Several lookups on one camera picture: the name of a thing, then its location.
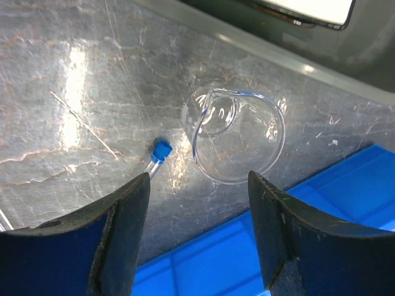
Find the scratch on surface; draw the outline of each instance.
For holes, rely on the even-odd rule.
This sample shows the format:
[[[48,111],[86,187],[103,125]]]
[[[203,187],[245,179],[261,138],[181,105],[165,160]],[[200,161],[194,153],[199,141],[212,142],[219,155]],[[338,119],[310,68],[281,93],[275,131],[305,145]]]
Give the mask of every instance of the scratch on surface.
[[[64,173],[68,173],[68,174],[75,173],[77,171],[78,167],[80,167],[82,165],[89,165],[91,163],[95,164],[96,166],[101,164],[101,162],[97,162],[97,161],[94,161],[94,160],[90,160],[88,162],[83,162],[83,163],[78,163],[76,165],[70,164],[70,165],[67,165],[63,170],[57,172],[56,174],[46,176],[46,177],[44,177],[42,179],[32,178],[32,179],[30,179],[28,181],[22,181],[22,182],[7,182],[7,183],[3,184],[2,186],[24,185],[24,184],[31,184],[31,183],[43,183],[45,181],[48,181],[48,180],[53,179],[55,177],[58,177],[58,176],[60,176],[60,175],[62,175]]]
[[[132,104],[132,103],[111,103],[111,102],[93,102],[94,105],[107,105],[107,106],[115,106],[115,107],[145,107],[145,108],[152,108],[152,109],[172,109],[179,111],[182,108],[180,106],[172,106],[172,105],[139,105],[139,104]]]
[[[27,152],[25,154],[23,154],[20,158],[7,158],[4,160],[0,160],[0,164],[2,163],[6,163],[6,162],[21,162],[22,160],[25,160],[25,158],[31,156],[31,155],[39,155],[39,154],[44,154],[44,153],[50,153],[50,152],[54,152],[56,150],[42,150],[42,151],[34,151],[34,152]]]
[[[158,73],[157,71],[155,71],[155,69],[153,69],[153,68],[151,67],[151,65],[148,63],[148,61],[147,61],[147,59],[146,59],[145,57],[142,58],[142,61],[143,61],[144,63],[146,63],[146,65],[147,65],[147,67],[150,69],[150,71],[151,71],[153,74],[155,74],[156,76],[159,76],[159,77],[161,77],[161,78],[168,78],[168,76],[162,75],[162,74]]]
[[[82,193],[83,193],[83,197],[84,197],[84,198],[88,199],[90,202],[94,202],[94,200],[93,200],[92,198],[90,198],[90,197],[85,193],[84,190],[81,190],[81,191],[82,191]]]
[[[214,53],[214,49],[215,49],[215,45],[216,45],[216,43],[217,43],[217,40],[215,40],[215,41],[214,41],[214,45],[213,45],[213,47],[212,47],[212,50],[211,50],[211,53],[210,53],[209,60],[212,58],[212,54]]]
[[[108,16],[108,18],[109,18],[109,23],[110,23],[110,27],[111,27],[112,37],[114,38],[114,44],[115,44],[116,47],[118,48],[119,56],[120,56],[120,58],[121,58],[121,61],[122,61],[122,65],[123,65],[123,67],[124,67],[124,70],[125,70],[126,73],[128,74],[128,77],[129,77],[131,86],[133,87],[133,90],[135,91],[135,93],[136,93],[136,95],[137,95],[137,98],[138,98],[139,101],[140,101],[140,104],[143,106],[143,110],[144,110],[145,114],[147,115],[147,118],[151,121],[151,119],[150,119],[150,117],[149,117],[149,115],[148,115],[148,112],[147,112],[147,110],[146,110],[146,108],[145,108],[145,106],[144,106],[144,104],[143,104],[143,100],[141,99],[141,97],[140,97],[140,95],[139,95],[139,93],[138,93],[138,91],[137,91],[137,87],[136,87],[136,85],[135,85],[135,82],[134,82],[133,78],[131,77],[130,72],[129,72],[127,66],[126,66],[125,57],[123,56],[123,52],[122,52],[122,50],[121,50],[122,47],[121,47],[121,45],[118,43],[117,38],[115,37],[115,31],[114,31],[114,28],[113,28],[113,26],[112,26],[111,17],[110,17],[110,10],[109,10],[109,6],[108,6],[108,4],[107,4],[107,0],[104,0],[104,4],[106,5],[107,16]]]
[[[115,16],[115,12],[113,12],[112,15],[114,16],[115,29],[117,30],[117,37],[119,39],[118,21],[117,21],[117,17]]]
[[[222,159],[221,159],[221,156],[220,156],[220,154],[218,153],[217,148],[215,148],[215,145],[214,145],[214,142],[212,141],[212,139],[210,139],[210,142],[211,142],[211,144],[212,144],[213,150],[214,150],[215,153],[217,154],[218,159],[221,161],[221,160],[222,160]]]
[[[108,152],[110,152],[116,160],[118,160],[118,157],[116,156],[116,154],[114,153],[113,150],[111,150],[111,148],[93,131],[93,129],[91,129],[91,127],[89,125],[87,125],[81,118],[80,116],[73,111],[73,109],[70,108],[69,105],[67,105],[67,103],[65,101],[63,101],[57,94],[55,94],[54,92],[50,91],[50,93],[54,96],[54,98],[59,101],[76,119],[77,121],[81,124],[81,126],[83,126],[84,128],[86,128],[106,149]]]
[[[13,9],[13,10],[35,10],[35,9],[64,9],[64,8],[74,8],[76,5],[73,5],[72,2],[68,3],[67,1],[64,1],[65,3],[61,4],[48,4],[48,3],[39,3],[39,4],[29,4],[29,3],[22,3],[22,4],[8,4],[6,7]]]
[[[337,119],[336,121],[333,120],[333,117],[331,116],[331,118],[329,119],[329,124],[330,125],[337,125],[339,123],[341,118]]]
[[[217,193],[217,191],[218,191],[218,189],[219,189],[219,187],[220,187],[219,183],[213,183],[213,184],[214,184],[214,190],[213,190],[207,197],[205,197],[205,199],[207,199],[207,201],[210,201],[210,200],[211,200],[211,197],[212,197],[215,193]]]

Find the transparent cup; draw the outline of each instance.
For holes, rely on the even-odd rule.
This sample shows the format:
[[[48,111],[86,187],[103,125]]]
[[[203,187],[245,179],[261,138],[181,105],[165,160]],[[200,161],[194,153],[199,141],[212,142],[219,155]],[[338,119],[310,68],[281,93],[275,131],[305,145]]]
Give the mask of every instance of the transparent cup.
[[[285,141],[280,108],[268,97],[219,88],[199,88],[183,106],[181,120],[193,158],[210,179],[244,183],[250,171],[264,174],[279,158]]]

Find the gray marble surface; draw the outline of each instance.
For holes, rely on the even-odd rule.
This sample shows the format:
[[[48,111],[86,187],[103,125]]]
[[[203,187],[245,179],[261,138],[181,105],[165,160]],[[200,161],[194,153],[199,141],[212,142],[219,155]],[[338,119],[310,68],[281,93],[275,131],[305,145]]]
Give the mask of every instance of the gray marble surface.
[[[372,142],[395,150],[392,106],[319,83],[129,1],[0,4],[0,209],[37,226],[111,193],[152,140],[174,150],[152,180],[140,263],[248,208],[247,186],[195,166],[180,113],[199,78],[278,102],[286,141],[266,174],[287,188]]]

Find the blue cap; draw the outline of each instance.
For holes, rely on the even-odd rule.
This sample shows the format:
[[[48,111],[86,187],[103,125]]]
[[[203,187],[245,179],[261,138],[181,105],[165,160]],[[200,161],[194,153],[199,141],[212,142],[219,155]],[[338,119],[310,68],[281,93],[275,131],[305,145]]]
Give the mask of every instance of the blue cap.
[[[171,153],[172,150],[173,148],[167,141],[160,140],[156,144],[154,151],[152,151],[151,160],[154,163],[162,163],[165,161],[165,158]]]

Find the clear plastic cup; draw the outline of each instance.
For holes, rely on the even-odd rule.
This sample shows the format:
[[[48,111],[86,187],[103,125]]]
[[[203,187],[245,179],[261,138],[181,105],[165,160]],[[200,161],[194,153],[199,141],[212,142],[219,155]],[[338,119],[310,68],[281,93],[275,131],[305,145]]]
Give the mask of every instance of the clear plastic cup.
[[[201,171],[220,183],[244,183],[250,171],[264,174],[280,156],[283,114],[262,94],[219,84],[197,88],[184,104],[181,120]]]

